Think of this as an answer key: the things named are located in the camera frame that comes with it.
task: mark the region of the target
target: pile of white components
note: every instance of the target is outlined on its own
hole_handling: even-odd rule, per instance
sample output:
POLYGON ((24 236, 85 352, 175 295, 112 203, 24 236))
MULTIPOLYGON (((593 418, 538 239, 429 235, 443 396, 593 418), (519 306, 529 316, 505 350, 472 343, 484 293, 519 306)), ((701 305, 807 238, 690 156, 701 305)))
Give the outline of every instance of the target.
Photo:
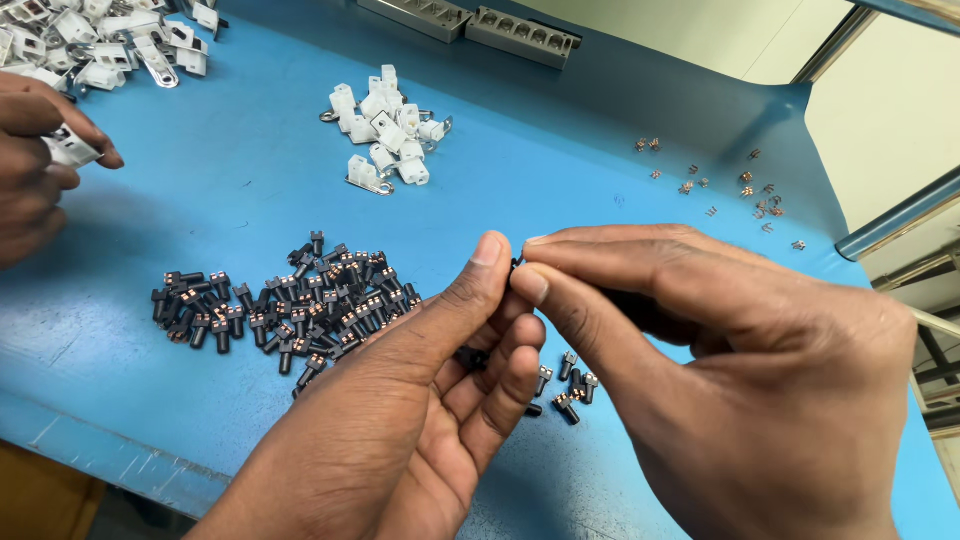
MULTIPOLYGON (((211 9, 216 0, 171 1, 214 39, 226 26, 211 9)), ((0 71, 81 95, 123 86, 141 64, 164 88, 180 83, 176 65, 205 76, 206 42, 166 20, 171 9, 167 0, 0 0, 0 71)))
POLYGON ((438 122, 433 111, 407 103, 392 65, 382 66, 380 77, 370 77, 370 93, 362 102, 355 100, 350 86, 339 85, 330 94, 330 106, 320 115, 321 120, 337 122, 353 144, 372 143, 371 162, 362 156, 350 158, 348 183, 378 195, 390 195, 394 185, 387 179, 394 174, 406 184, 430 181, 423 161, 449 133, 453 117, 438 122))

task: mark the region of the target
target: hand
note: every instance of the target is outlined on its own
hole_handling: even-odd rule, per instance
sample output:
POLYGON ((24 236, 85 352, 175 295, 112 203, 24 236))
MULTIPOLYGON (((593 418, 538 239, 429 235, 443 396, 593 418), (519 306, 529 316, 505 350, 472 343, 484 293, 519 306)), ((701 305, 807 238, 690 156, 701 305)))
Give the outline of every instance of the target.
POLYGON ((445 292, 314 379, 191 538, 452 539, 537 382, 545 330, 504 296, 510 257, 486 233, 445 292), (451 359, 465 343, 485 371, 451 359))
POLYGON ((514 291, 600 378, 693 538, 897 538, 916 322, 682 226, 534 238, 514 291), (643 336, 689 345, 679 365, 643 336))
POLYGON ((66 223, 57 206, 60 192, 80 185, 80 176, 52 164, 39 138, 64 122, 104 153, 104 167, 123 166, 110 139, 59 93, 40 81, 0 73, 0 269, 43 247, 66 223))

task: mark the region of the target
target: blue workbench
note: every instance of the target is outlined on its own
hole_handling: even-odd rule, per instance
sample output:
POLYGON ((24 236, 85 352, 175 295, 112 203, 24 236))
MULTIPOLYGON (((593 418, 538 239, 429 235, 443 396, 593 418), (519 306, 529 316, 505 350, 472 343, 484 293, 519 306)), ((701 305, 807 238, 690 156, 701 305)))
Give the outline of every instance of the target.
MULTIPOLYGON (((229 356, 171 344, 151 321, 150 291, 174 270, 225 270, 254 288, 289 273, 287 253, 311 230, 328 245, 384 250, 424 297, 485 230, 518 250, 530 236, 608 223, 687 223, 811 276, 868 285, 832 247, 846 226, 804 124, 809 86, 749 85, 570 25, 585 39, 560 72, 471 41, 444 45, 349 0, 224 4, 231 27, 211 43, 207 78, 162 89, 139 72, 82 102, 127 167, 85 168, 63 199, 62 236, 2 277, 0 437, 203 515, 292 403, 300 369, 279 376, 249 332, 229 356), (344 182, 349 157, 368 147, 318 121, 334 86, 363 95, 383 63, 412 103, 455 118, 427 159, 430 183, 390 197, 344 182), (640 137, 659 137, 662 152, 638 154, 640 137), (755 148, 760 159, 747 160, 755 148), (784 217, 754 219, 758 196, 739 197, 747 170, 758 191, 776 185, 784 217), (678 193, 704 177, 708 188, 678 193)), ((550 329, 543 363, 559 367, 566 349, 550 329)), ((909 402, 895 518, 905 539, 949 537, 960 512, 909 402)), ((580 409, 575 427, 549 409, 521 422, 462 538, 685 538, 602 386, 580 409)))

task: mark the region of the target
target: small metal part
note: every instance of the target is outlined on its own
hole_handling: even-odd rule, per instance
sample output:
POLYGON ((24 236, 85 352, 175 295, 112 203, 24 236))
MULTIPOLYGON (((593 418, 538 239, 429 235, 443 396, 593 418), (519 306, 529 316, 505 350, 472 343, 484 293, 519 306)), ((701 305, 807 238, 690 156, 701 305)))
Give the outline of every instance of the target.
POLYGON ((577 411, 573 410, 573 401, 570 400, 565 392, 554 398, 551 403, 553 403, 554 408, 559 410, 566 418, 570 426, 576 426, 580 423, 580 417, 577 416, 577 411))
POLYGON ((543 389, 546 388, 546 384, 553 379, 553 370, 546 367, 540 367, 540 377, 537 379, 537 391, 534 393, 534 396, 540 397, 543 395, 543 389))
POLYGON ((573 369, 573 365, 577 363, 577 356, 567 351, 564 353, 564 358, 562 360, 560 374, 557 376, 557 379, 560 382, 566 382, 570 378, 570 370, 573 369))
POLYGON ((584 405, 593 405, 593 391, 600 385, 600 380, 592 373, 584 374, 584 397, 580 400, 584 405))

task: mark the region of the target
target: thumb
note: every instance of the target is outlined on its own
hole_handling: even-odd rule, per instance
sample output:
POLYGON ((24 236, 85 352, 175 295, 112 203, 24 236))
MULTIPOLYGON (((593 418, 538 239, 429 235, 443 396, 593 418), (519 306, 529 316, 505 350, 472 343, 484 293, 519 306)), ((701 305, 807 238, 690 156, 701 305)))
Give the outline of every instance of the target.
POLYGON ((518 267, 510 284, 550 319, 607 387, 617 408, 636 400, 669 403, 677 397, 683 367, 647 341, 599 290, 537 262, 518 267))
POLYGON ((444 362, 500 306, 510 275, 510 257, 506 236, 484 233, 457 279, 429 306, 373 342, 361 357, 381 374, 429 385, 444 362))

